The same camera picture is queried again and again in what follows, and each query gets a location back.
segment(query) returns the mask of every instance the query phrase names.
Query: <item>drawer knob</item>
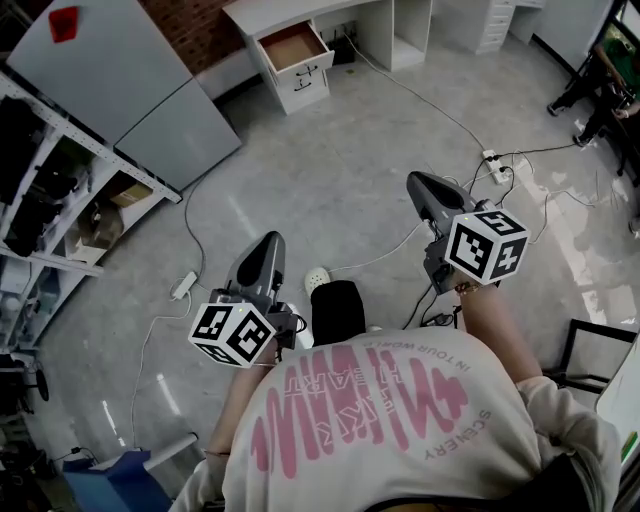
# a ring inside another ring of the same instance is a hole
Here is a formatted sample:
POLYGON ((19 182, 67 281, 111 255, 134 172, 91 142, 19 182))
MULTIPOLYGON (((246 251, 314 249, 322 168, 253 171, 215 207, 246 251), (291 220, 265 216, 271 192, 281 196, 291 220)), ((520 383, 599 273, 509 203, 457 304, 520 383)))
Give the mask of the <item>drawer knob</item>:
POLYGON ((294 92, 298 92, 301 91, 302 89, 306 89, 307 87, 309 87, 311 85, 311 82, 309 82, 307 85, 302 85, 302 78, 300 79, 300 87, 298 87, 297 89, 294 89, 294 92))
POLYGON ((310 68, 309 64, 305 64, 305 66, 307 66, 307 70, 304 73, 296 73, 296 76, 304 76, 304 75, 311 76, 311 73, 314 72, 316 69, 318 69, 318 66, 313 66, 313 68, 310 68))

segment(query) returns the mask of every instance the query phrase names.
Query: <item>pink graphic print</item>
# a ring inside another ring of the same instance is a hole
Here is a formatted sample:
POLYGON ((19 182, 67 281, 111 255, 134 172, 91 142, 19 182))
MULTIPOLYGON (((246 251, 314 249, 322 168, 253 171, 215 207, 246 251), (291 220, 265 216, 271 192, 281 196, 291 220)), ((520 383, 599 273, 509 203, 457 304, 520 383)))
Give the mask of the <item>pink graphic print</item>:
MULTIPOLYGON (((298 364, 285 370, 284 393, 273 387, 267 391, 266 422, 262 416, 256 419, 251 438, 251 455, 258 470, 273 473, 278 451, 283 474, 293 479, 301 457, 299 448, 304 447, 306 461, 319 459, 321 451, 325 456, 331 456, 336 443, 332 419, 338 426, 339 438, 345 444, 366 438, 374 445, 384 441, 384 431, 369 384, 353 347, 332 346, 331 368, 326 361, 328 352, 313 352, 311 362, 303 355, 298 364), (298 431, 301 440, 296 439, 298 431)), ((429 417, 433 417, 442 432, 453 430, 463 407, 468 405, 467 394, 456 377, 446 378, 438 368, 433 368, 430 384, 422 361, 410 358, 412 385, 407 386, 390 351, 368 348, 366 353, 368 369, 375 375, 375 381, 370 385, 379 393, 393 437, 402 451, 409 449, 409 440, 394 403, 390 382, 400 395, 400 405, 404 406, 418 437, 425 439, 429 417), (415 401, 410 390, 415 390, 415 401), (450 417, 442 414, 437 402, 446 404, 450 417)))

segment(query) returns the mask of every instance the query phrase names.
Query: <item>brick wall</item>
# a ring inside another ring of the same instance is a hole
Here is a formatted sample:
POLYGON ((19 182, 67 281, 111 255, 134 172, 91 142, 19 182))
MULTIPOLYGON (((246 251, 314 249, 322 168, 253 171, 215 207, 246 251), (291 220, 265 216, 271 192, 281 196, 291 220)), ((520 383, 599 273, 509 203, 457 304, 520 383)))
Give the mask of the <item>brick wall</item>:
POLYGON ((140 0, 189 71, 197 75, 244 47, 222 7, 233 0, 140 0))

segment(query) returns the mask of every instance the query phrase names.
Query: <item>white t-shirt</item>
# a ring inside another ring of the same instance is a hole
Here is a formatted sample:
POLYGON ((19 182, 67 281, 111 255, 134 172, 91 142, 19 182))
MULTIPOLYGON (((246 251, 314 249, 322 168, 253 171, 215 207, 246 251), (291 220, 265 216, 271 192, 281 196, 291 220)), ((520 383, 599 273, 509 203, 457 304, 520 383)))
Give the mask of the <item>white t-shirt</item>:
MULTIPOLYGON (((222 486, 226 510, 499 499, 559 450, 586 459, 580 471, 594 488, 593 510, 610 510, 620 472, 615 429, 549 379, 518 388, 483 343, 450 328, 378 331, 296 353, 267 375, 242 417, 222 486)), ((174 510, 198 507, 181 494, 174 510)))

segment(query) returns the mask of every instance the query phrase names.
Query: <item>concrete floor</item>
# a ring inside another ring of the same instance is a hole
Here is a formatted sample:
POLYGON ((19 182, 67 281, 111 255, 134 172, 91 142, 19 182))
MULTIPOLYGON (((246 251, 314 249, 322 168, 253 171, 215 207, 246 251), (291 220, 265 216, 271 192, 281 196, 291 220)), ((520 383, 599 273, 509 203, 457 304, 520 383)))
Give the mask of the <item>concrete floor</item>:
MULTIPOLYGON (((472 177, 480 160, 477 144, 439 112, 362 62, 327 75, 331 97, 289 117, 262 85, 225 106, 243 146, 205 178, 190 206, 207 254, 201 280, 207 288, 223 284, 252 239, 278 230, 288 244, 281 298, 309 318, 306 270, 371 260, 418 223, 405 190, 409 172, 430 166, 461 182, 472 177)), ((394 76, 498 152, 567 144, 590 111, 585 102, 550 117, 545 105, 568 75, 537 46, 511 37, 499 53, 476 57, 436 32, 426 64, 394 76)), ((617 157, 606 141, 530 159, 535 175, 523 168, 516 183, 524 185, 505 204, 534 234, 543 224, 547 191, 569 189, 597 204, 586 208, 564 194, 554 196, 549 229, 529 247, 520 273, 503 284, 527 340, 550 365, 570 318, 638 328, 640 274, 634 266, 640 241, 627 231, 636 198, 629 179, 615 176, 617 157)), ((476 184, 474 196, 498 200, 505 190, 487 178, 476 184)), ((37 414, 29 423, 50 457, 83 445, 106 459, 131 447, 130 405, 142 342, 155 315, 183 314, 186 301, 169 302, 168 291, 199 266, 183 209, 184 202, 163 204, 128 233, 104 262, 105 276, 83 283, 42 340, 51 401, 34 399, 37 414)), ((422 259, 430 239, 420 228, 393 256, 338 274, 356 281, 368 322, 404 324, 428 284, 422 259)), ((187 342, 207 294, 195 289, 193 298, 190 319, 159 321, 146 352, 136 430, 138 443, 152 450, 189 431, 204 446, 232 375, 187 342)), ((441 298, 433 311, 450 311, 451 303, 451 297, 441 298)), ((575 366, 607 374, 624 355, 620 345, 581 339, 575 366)), ((184 454, 158 472, 170 493, 177 493, 197 459, 197 453, 184 454)))

